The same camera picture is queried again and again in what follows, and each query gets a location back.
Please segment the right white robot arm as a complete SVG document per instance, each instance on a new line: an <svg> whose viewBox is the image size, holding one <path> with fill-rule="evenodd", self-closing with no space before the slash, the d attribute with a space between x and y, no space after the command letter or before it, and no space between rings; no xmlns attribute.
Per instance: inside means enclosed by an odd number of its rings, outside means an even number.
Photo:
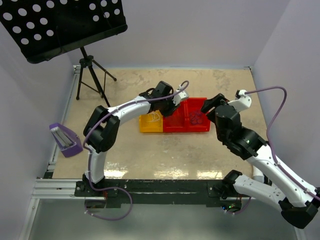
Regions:
<svg viewBox="0 0 320 240"><path fill-rule="evenodd" d="M320 189L281 161L272 151L271 142L242 125L240 112L251 104L251 97L240 90L234 100L219 93L205 100L201 107L201 112L215 124L217 139L272 182L268 185L232 170L223 179L223 192L230 197L237 193L253 197L278 210L292 226L304 229L318 213Z"/></svg>

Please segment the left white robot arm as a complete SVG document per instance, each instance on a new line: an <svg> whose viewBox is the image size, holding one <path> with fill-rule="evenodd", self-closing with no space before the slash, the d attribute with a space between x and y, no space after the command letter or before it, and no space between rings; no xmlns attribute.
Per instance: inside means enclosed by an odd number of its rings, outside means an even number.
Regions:
<svg viewBox="0 0 320 240"><path fill-rule="evenodd" d="M116 142L121 125L152 112L159 111L163 117L172 116L181 102L189 98L186 88L189 81L182 82L177 89L160 81L155 88L141 92L134 99L123 104L104 108L98 106L93 111L83 134L83 148L88 150L86 191L92 196L99 196L106 189L103 187L104 165L107 152Z"/></svg>

